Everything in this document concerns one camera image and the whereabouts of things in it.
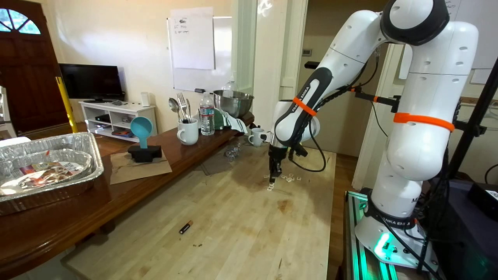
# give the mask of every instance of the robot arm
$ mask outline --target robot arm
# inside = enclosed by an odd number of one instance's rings
[[[302,153],[301,142],[318,134],[315,119],[321,106],[351,89],[366,61],[382,44],[413,47],[413,63],[394,117],[388,148],[369,198],[369,211],[355,229],[360,243],[379,259],[380,235],[396,232],[390,262],[416,268],[435,268],[413,223],[413,211],[422,183],[435,178],[453,131],[453,114],[467,83],[478,46],[478,30],[464,22],[450,22],[446,0],[391,0],[383,13],[358,11],[349,18],[333,39],[326,58],[301,94],[277,117],[274,144],[270,148],[270,181],[281,176],[287,150]]]

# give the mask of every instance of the wooden cabinet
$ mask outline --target wooden cabinet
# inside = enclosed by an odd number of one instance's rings
[[[114,105],[114,103],[89,103],[81,102],[81,111],[89,133],[105,137],[122,139],[127,142],[139,142],[133,136],[130,123],[136,117],[147,117],[153,123],[153,134],[158,134],[156,106]]]

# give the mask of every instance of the wooden tabletop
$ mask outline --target wooden tabletop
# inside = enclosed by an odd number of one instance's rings
[[[77,198],[0,217],[0,279],[19,276],[74,248],[144,200],[170,187],[234,136],[232,131],[217,133],[201,137],[195,147],[183,147],[176,130],[159,134],[150,139],[150,145],[162,147],[173,173],[109,186],[111,161],[106,156],[105,175]]]
[[[335,155],[326,153],[323,173],[285,161],[270,187],[267,153],[265,145],[242,144],[234,162],[215,155],[204,165],[229,167],[193,170],[66,265],[108,280],[327,279]],[[321,169],[319,153],[309,153],[298,161]]]

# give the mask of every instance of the bottle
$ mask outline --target bottle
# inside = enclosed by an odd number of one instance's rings
[[[215,106],[211,94],[204,94],[203,105],[200,108],[201,134],[215,134]]]

